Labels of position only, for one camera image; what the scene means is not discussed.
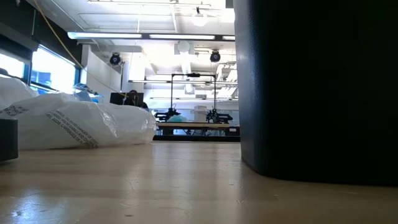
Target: ceiling duct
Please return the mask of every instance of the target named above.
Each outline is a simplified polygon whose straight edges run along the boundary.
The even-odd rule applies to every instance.
[[[181,55],[181,70],[183,74],[190,74],[192,73],[191,69],[191,61],[190,61],[190,52],[194,53],[194,48],[191,46],[190,43],[183,40],[176,44],[177,50]],[[195,87],[192,84],[185,84],[185,94],[187,95],[194,95],[195,94]]]

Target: workbench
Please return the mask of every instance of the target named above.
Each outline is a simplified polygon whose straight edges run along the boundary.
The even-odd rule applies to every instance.
[[[157,123],[159,134],[155,136],[155,141],[221,141],[221,142],[239,142],[240,137],[238,136],[222,136],[222,131],[227,131],[230,124],[218,124],[218,123],[194,123],[194,122],[164,122]],[[174,135],[174,130],[188,130],[185,133],[187,135]],[[190,134],[190,130],[201,130],[202,135]],[[218,136],[208,136],[205,133],[209,130],[219,131]]]

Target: black box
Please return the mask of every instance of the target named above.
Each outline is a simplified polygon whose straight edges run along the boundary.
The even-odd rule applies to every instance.
[[[0,119],[0,161],[18,158],[18,120]]]
[[[225,136],[240,137],[241,128],[240,127],[229,127],[225,130]]]

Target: black cylindrical object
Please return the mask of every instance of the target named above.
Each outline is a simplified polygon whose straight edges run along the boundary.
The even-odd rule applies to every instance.
[[[18,158],[18,120],[0,119],[0,161]]]
[[[398,2],[234,9],[246,164],[280,179],[398,185]]]

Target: security camera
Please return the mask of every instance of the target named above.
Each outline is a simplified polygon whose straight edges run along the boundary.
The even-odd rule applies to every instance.
[[[219,62],[221,60],[221,55],[218,53],[218,50],[214,50],[210,56],[211,62]]]
[[[109,62],[111,65],[119,65],[121,62],[120,53],[113,53]]]

